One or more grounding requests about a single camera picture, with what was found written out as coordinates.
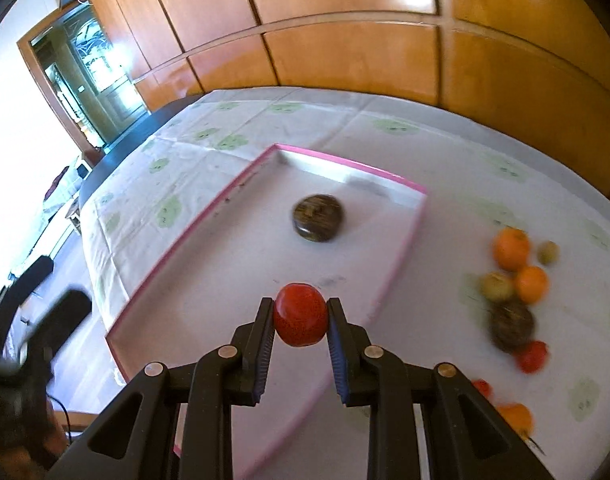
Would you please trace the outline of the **orange with long stem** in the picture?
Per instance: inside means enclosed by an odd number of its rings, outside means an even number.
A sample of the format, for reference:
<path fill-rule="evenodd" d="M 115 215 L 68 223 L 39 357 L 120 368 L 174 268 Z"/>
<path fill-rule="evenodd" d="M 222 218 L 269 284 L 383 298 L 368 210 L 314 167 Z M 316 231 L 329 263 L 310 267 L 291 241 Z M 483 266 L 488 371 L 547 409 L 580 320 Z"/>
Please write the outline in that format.
<path fill-rule="evenodd" d="M 527 406 L 522 403 L 498 404 L 496 410 L 524 442 L 544 454 L 544 450 L 533 438 L 534 416 Z"/>

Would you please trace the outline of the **dark brown fruit on cloth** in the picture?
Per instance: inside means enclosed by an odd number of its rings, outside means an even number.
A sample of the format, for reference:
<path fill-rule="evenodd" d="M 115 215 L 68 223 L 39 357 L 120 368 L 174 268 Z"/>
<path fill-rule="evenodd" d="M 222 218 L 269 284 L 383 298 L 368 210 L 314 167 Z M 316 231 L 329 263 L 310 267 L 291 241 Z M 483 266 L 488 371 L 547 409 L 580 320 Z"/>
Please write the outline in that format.
<path fill-rule="evenodd" d="M 494 304 L 489 313 L 491 342 L 499 350 L 511 353 L 533 340 L 536 321 L 532 312 L 518 300 Z"/>

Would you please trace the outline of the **red tomato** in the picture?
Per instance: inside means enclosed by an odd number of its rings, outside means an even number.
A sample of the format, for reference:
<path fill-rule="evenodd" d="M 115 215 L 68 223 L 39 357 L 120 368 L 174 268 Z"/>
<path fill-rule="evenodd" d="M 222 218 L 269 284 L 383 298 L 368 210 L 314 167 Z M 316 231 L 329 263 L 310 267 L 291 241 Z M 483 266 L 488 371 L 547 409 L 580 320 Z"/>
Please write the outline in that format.
<path fill-rule="evenodd" d="M 492 390 L 489 382 L 486 382 L 484 379 L 475 379 L 473 380 L 472 385 L 485 399 L 491 399 L 494 390 Z"/>
<path fill-rule="evenodd" d="M 328 308 L 322 294 L 305 283 L 282 287 L 273 305 L 273 327 L 288 346 L 317 344 L 328 330 Z"/>
<path fill-rule="evenodd" d="M 524 374 L 535 374 L 549 361 L 549 347 L 541 340 L 529 341 L 513 353 L 514 362 Z"/>

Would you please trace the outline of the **wooden wall cabinet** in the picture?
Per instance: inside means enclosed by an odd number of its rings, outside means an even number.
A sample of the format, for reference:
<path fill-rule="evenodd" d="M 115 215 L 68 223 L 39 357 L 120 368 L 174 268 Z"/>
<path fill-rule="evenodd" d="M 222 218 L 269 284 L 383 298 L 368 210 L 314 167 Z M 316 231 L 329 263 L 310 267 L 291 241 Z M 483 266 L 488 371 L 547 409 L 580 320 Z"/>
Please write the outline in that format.
<path fill-rule="evenodd" d="M 610 198 L 610 35 L 587 0 L 90 0 L 151 110 L 215 89 L 399 96 L 471 118 Z"/>

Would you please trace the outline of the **small green-brown fruit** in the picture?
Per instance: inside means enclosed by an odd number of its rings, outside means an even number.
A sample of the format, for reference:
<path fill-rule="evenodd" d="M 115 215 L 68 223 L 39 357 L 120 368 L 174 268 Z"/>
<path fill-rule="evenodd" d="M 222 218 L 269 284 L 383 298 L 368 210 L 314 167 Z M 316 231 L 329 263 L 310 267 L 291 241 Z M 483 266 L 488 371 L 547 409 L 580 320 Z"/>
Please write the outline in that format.
<path fill-rule="evenodd" d="M 553 266 L 560 259 L 560 247 L 553 240 L 546 240 L 538 245 L 536 256 L 543 266 Z"/>

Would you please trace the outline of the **glass door window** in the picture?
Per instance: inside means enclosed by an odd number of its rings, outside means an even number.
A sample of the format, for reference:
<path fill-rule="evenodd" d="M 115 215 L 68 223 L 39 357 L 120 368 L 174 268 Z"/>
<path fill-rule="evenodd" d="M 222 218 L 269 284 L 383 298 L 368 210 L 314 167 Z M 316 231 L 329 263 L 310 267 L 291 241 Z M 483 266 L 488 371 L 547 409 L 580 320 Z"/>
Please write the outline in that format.
<path fill-rule="evenodd" d="M 50 13 L 17 46 L 51 112 L 93 164 L 148 114 L 90 4 Z"/>

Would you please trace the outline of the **small orange tangerine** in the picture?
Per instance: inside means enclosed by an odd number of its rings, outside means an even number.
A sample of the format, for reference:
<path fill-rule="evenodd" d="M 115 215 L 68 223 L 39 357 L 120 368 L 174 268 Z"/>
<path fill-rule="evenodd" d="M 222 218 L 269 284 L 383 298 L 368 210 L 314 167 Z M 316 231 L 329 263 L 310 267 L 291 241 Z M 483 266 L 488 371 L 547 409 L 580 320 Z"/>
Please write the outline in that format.
<path fill-rule="evenodd" d="M 526 266 L 514 275 L 514 289 L 524 304 L 537 304 L 548 293 L 548 274 L 539 266 Z"/>

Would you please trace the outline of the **dark brown fruit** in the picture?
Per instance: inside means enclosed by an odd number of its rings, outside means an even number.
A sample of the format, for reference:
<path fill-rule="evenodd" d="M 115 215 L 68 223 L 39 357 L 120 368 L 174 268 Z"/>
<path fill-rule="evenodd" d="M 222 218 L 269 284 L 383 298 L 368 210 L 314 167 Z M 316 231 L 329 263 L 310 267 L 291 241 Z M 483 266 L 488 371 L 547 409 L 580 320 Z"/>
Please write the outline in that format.
<path fill-rule="evenodd" d="M 491 342 L 499 350 L 511 353 L 533 340 L 536 321 L 532 312 L 518 300 L 494 304 L 489 313 Z"/>
<path fill-rule="evenodd" d="M 294 231 L 316 243 L 333 240 L 339 234 L 344 218 L 341 202 L 326 194 L 306 196 L 292 210 Z"/>

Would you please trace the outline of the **pink cardboard tray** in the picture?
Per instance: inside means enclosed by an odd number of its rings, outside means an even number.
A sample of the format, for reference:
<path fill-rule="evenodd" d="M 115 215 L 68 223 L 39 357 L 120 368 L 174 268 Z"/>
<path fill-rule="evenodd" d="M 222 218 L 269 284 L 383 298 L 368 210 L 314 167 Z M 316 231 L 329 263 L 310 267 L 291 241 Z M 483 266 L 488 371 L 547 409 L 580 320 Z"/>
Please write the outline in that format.
<path fill-rule="evenodd" d="M 293 229 L 304 197 L 337 198 L 345 218 L 333 240 Z M 306 283 L 341 300 L 349 322 L 369 325 L 422 219 L 427 189 L 400 171 L 276 144 L 199 214 L 152 269 L 107 341 L 123 376 L 148 363 L 185 365 L 226 344 L 265 297 Z M 266 389 L 232 414 L 239 479 L 362 479 L 368 443 L 332 391 L 328 346 L 273 345 Z"/>

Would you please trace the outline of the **orange with stem top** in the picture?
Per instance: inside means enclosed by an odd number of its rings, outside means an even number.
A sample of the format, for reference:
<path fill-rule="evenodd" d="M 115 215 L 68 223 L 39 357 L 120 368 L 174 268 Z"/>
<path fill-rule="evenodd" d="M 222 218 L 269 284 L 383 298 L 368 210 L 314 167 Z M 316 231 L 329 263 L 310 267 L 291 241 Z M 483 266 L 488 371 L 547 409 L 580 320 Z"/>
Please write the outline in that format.
<path fill-rule="evenodd" d="M 527 266 L 530 248 L 532 244 L 525 231 L 507 226 L 492 242 L 492 258 L 501 270 L 515 272 Z"/>

